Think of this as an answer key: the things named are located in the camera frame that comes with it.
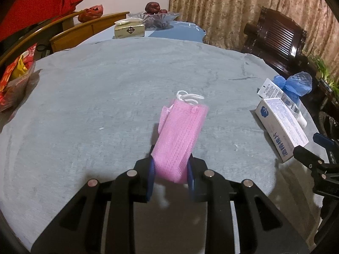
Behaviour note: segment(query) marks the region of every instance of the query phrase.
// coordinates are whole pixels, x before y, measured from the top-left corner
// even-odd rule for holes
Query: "blue plastic bag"
[[[299,105],[300,97],[312,90],[312,76],[307,72],[299,72],[287,78],[276,75],[273,78],[273,83],[288,95],[292,101]]]

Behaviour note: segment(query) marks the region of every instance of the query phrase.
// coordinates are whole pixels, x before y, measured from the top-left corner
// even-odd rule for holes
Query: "red cloth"
[[[75,10],[82,0],[16,0],[0,24],[0,41],[11,34]]]

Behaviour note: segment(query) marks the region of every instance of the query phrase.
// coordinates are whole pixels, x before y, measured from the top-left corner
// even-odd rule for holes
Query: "table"
[[[88,38],[79,45],[111,40],[114,36],[114,27],[115,25],[101,31],[100,33]],[[196,24],[179,21],[172,21],[169,29],[148,29],[145,31],[145,37],[190,40],[199,43],[202,43],[202,39],[205,35],[206,31],[198,27]]]
[[[178,90],[205,96],[210,108],[194,156],[226,179],[252,179],[311,245],[322,198],[301,163],[281,163],[254,113],[257,88],[276,75],[262,59],[142,37],[80,45],[36,70],[39,81],[0,134],[0,209],[27,248],[87,180],[112,180],[145,157]],[[301,111],[311,139],[317,129]],[[327,159],[314,142],[306,148]],[[183,185],[158,179],[150,203],[135,205],[138,254],[204,253],[205,231],[206,204],[191,203]]]

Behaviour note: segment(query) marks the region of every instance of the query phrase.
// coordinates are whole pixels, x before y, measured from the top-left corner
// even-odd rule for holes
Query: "red apple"
[[[159,10],[160,10],[160,5],[157,2],[149,2],[145,7],[145,11],[147,13],[156,14],[159,12]]]

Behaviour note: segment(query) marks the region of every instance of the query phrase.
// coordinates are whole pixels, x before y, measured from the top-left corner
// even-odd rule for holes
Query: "black diamond logo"
[[[129,27],[126,31],[127,31],[129,34],[132,34],[132,33],[135,31],[135,29],[132,28],[132,27]]]

